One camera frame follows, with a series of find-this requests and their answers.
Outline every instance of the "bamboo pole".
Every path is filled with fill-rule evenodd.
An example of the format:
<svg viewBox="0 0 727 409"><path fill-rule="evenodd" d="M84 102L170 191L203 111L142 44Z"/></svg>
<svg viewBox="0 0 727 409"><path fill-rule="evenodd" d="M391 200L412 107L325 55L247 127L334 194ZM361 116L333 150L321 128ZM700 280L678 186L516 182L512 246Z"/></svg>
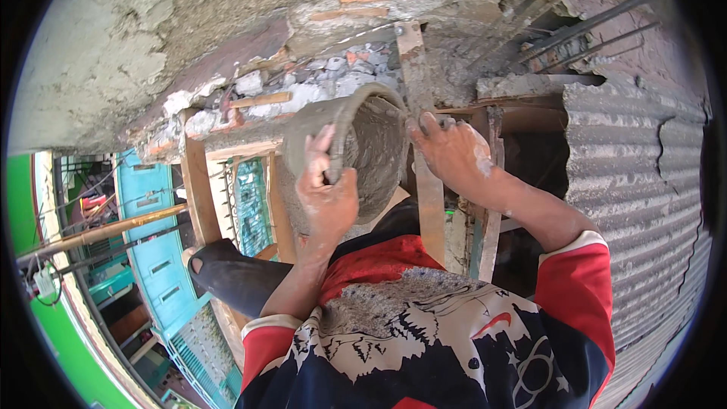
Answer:
<svg viewBox="0 0 727 409"><path fill-rule="evenodd" d="M169 216L177 215L187 210L187 204L178 204L173 207L165 208L160 211L150 212L149 214L143 214L132 218L121 220L120 222L104 224L101 227L89 229L87 231L78 232L77 234L69 235L56 242L51 242L37 250L27 253L17 260L31 260L40 256L50 256L61 251L67 251L72 248L89 245L91 243L98 242L99 240L108 239L116 235L121 234L124 231L133 229L137 226L141 226L146 223L155 222Z"/></svg>

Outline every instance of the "printed shirt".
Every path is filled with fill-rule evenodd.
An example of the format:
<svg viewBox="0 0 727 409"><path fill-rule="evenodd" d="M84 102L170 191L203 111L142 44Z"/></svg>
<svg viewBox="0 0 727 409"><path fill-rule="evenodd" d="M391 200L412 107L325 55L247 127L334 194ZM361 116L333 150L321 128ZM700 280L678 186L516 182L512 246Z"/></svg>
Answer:
<svg viewBox="0 0 727 409"><path fill-rule="evenodd" d="M534 301L445 271L405 235L335 261L306 320L243 329L236 407L589 407L613 371L608 246L540 256Z"/></svg>

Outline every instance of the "wooden plank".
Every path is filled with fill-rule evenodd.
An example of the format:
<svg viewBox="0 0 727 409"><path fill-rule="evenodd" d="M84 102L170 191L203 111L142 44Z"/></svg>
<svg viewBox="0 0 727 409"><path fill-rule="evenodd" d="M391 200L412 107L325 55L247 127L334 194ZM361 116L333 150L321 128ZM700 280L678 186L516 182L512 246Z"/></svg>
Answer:
<svg viewBox="0 0 727 409"><path fill-rule="evenodd" d="M419 22L397 22L401 71L406 85L406 101L414 117L421 112L436 114L431 91L429 67L424 54L424 39ZM432 174L424 155L414 150L414 172L417 175L419 223L422 242L427 253L444 267L444 189L442 181Z"/></svg>
<svg viewBox="0 0 727 409"><path fill-rule="evenodd" d="M288 264L295 264L295 241L293 240L293 228L290 225L288 211L280 196L278 186L278 171L276 169L277 156L271 152L268 155L270 160L268 178L270 179L270 213L272 223L275 225L275 235L278 240L278 260Z"/></svg>
<svg viewBox="0 0 727 409"><path fill-rule="evenodd" d="M212 150L207 152L207 159L216 161L232 157L241 157L241 159L262 157L277 150L282 143L283 139L279 138L271 139L270 141L251 142L249 144L242 144L235 147Z"/></svg>
<svg viewBox="0 0 727 409"><path fill-rule="evenodd" d="M183 122L192 117L192 109L183 111ZM209 172L207 171L207 158L204 153L204 142L195 141L184 135L185 149L182 155L182 180L187 192L189 215L194 228L197 245L206 245L222 240L220 224L217 222L217 213L214 210L212 189L209 186Z"/></svg>
<svg viewBox="0 0 727 409"><path fill-rule="evenodd" d="M274 103L285 103L293 99L292 92L277 92L277 94L251 96L239 100L230 101L231 108L243 108L249 106L272 105Z"/></svg>
<svg viewBox="0 0 727 409"><path fill-rule="evenodd" d="M258 254L253 256L255 259L262 259L263 261L269 261L278 253L278 244L273 243L262 249Z"/></svg>
<svg viewBox="0 0 727 409"><path fill-rule="evenodd" d="M490 144L492 162L499 168L504 168L504 144L500 137L502 109L493 106L487 107L473 115L471 124ZM495 271L501 221L502 214L489 209L485 210L480 218L477 218L479 224L476 223L476 227L481 227L482 237L481 245L473 247L473 250L481 250L481 252L478 251L480 254L477 278L487 283L492 282L492 274Z"/></svg>

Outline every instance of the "worker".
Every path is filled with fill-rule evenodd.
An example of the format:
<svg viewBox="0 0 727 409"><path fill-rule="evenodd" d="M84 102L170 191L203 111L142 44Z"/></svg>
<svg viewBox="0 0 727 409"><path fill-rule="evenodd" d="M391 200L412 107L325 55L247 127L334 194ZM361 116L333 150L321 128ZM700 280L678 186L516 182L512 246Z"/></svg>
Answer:
<svg viewBox="0 0 727 409"><path fill-rule="evenodd" d="M200 284L254 318L242 329L237 407L589 407L615 360L604 239L493 165L469 124L426 112L406 129L446 186L540 242L534 300L442 268L411 197L339 245L359 212L356 171L324 184L334 135L324 126L306 140L297 181L310 238L296 264L241 258L229 241L189 262Z"/></svg>

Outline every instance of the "stone chunk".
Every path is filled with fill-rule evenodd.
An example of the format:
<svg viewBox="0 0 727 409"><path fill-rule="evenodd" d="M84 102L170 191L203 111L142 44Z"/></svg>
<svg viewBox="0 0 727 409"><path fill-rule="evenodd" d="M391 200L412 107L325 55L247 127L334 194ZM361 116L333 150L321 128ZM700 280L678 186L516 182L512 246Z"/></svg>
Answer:
<svg viewBox="0 0 727 409"><path fill-rule="evenodd" d="M239 77L235 81L235 92L238 95L252 96L262 93L262 84L267 80L259 69Z"/></svg>
<svg viewBox="0 0 727 409"><path fill-rule="evenodd" d="M325 68L335 71L335 70L343 67L343 65L345 63L346 63L346 59L344 59L342 57L332 57L331 59L328 59L328 63L326 63Z"/></svg>

